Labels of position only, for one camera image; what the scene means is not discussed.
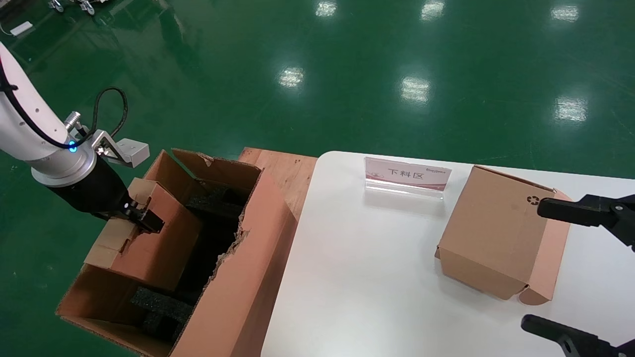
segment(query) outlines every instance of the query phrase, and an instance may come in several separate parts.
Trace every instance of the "black cable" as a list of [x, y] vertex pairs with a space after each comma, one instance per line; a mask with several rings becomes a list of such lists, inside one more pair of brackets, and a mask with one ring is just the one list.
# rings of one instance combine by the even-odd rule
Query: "black cable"
[[117, 124], [117, 126], [113, 129], [112, 133], [110, 133], [110, 137], [114, 138], [115, 135], [121, 129], [121, 127], [123, 127], [124, 123], [126, 122], [126, 119], [128, 118], [128, 98], [126, 98], [126, 94], [123, 92], [123, 90], [117, 87], [108, 87], [102, 90], [101, 92], [99, 92], [99, 94], [97, 95], [97, 98], [95, 99], [95, 106], [93, 107], [93, 119], [97, 120], [97, 112], [99, 111], [99, 101], [102, 99], [102, 95], [109, 90], [117, 91], [119, 95], [121, 96], [121, 101], [123, 102], [123, 113], [121, 114], [121, 119], [119, 120], [119, 124]]
[[18, 115], [20, 115], [22, 120], [24, 120], [24, 122], [27, 123], [27, 125], [29, 126], [29, 128], [31, 128], [31, 130], [33, 130], [36, 134], [38, 134], [42, 139], [47, 141], [49, 144], [55, 147], [59, 147], [61, 149], [76, 148], [80, 146], [81, 144], [83, 144], [84, 142], [86, 142], [86, 140], [88, 140], [90, 137], [92, 137], [92, 135], [97, 130], [99, 101], [101, 100], [102, 95], [109, 90], [117, 91], [121, 96], [121, 100], [123, 101], [123, 114], [121, 115], [121, 120], [119, 121], [119, 124], [112, 131], [110, 135], [111, 137], [114, 137], [114, 135], [121, 129], [121, 127], [126, 122], [126, 118], [128, 117], [128, 99], [126, 98], [126, 94], [123, 92], [123, 90], [119, 88], [108, 87], [100, 91], [99, 94], [97, 94], [97, 98], [95, 99], [95, 106], [93, 108], [93, 122], [91, 124], [90, 130], [88, 130], [88, 133], [85, 133], [85, 135], [74, 144], [63, 144], [49, 137], [44, 131], [42, 131], [42, 129], [40, 129], [33, 122], [33, 120], [31, 120], [29, 115], [24, 111], [24, 108], [22, 108], [22, 106], [20, 105], [20, 102], [18, 102], [18, 99], [15, 97], [15, 94], [13, 94], [13, 91], [15, 90], [18, 90], [18, 87], [15, 85], [9, 84], [9, 80], [7, 79], [6, 73], [4, 72], [4, 67], [2, 66], [2, 59], [0, 58], [0, 91], [6, 95], [7, 99], [9, 100], [9, 103], [11, 103], [15, 111], [18, 112]]

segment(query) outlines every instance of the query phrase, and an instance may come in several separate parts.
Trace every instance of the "recycling symbol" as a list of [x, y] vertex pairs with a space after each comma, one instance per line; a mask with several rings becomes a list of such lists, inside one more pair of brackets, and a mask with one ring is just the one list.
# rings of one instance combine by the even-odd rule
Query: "recycling symbol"
[[532, 206], [538, 206], [540, 198], [537, 198], [536, 196], [527, 196], [527, 202], [531, 203]]

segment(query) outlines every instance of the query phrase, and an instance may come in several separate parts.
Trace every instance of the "open cardboard box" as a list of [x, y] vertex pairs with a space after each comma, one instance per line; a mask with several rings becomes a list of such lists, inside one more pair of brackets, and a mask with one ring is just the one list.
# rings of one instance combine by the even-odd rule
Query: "open cardboard box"
[[538, 216], [546, 197], [571, 200], [475, 165], [435, 253], [443, 273], [504, 300], [551, 301], [570, 224]]
[[[57, 314], [145, 356], [260, 356], [297, 221], [266, 171], [196, 152], [172, 153], [194, 177], [162, 151], [130, 187], [134, 197], [152, 198], [150, 208], [166, 222], [164, 229], [137, 234], [129, 222], [108, 221]], [[184, 206], [227, 187], [244, 209], [230, 240], [219, 243], [214, 239], [226, 238], [232, 227], [222, 222], [233, 220], [201, 222]], [[219, 246], [224, 250], [217, 254]], [[144, 333], [148, 311], [131, 302], [140, 287], [172, 296], [197, 284], [202, 293], [194, 296], [175, 342]]]

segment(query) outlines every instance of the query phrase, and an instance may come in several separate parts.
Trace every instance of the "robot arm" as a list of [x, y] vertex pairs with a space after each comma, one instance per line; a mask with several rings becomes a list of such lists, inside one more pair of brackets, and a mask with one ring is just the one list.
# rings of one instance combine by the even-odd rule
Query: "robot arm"
[[[109, 89], [122, 94], [125, 115], [123, 92]], [[130, 198], [106, 162], [135, 167], [149, 157], [148, 145], [130, 139], [115, 143], [96, 125], [93, 119], [87, 132], [76, 112], [61, 122], [0, 43], [0, 150], [29, 164], [36, 181], [76, 210], [102, 219], [127, 219], [142, 231], [159, 232], [164, 222]]]

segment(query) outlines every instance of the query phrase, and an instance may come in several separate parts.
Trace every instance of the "green floor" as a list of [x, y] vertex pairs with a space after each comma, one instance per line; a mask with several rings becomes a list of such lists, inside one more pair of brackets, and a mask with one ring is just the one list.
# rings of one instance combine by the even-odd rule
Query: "green floor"
[[[35, 3], [0, 35], [64, 118], [123, 88], [121, 137], [237, 158], [244, 146], [635, 178], [631, 0], [110, 0]], [[105, 98], [100, 127], [118, 120]], [[126, 182], [142, 175], [117, 169]], [[0, 355], [125, 356], [60, 321], [103, 222], [0, 154]]]

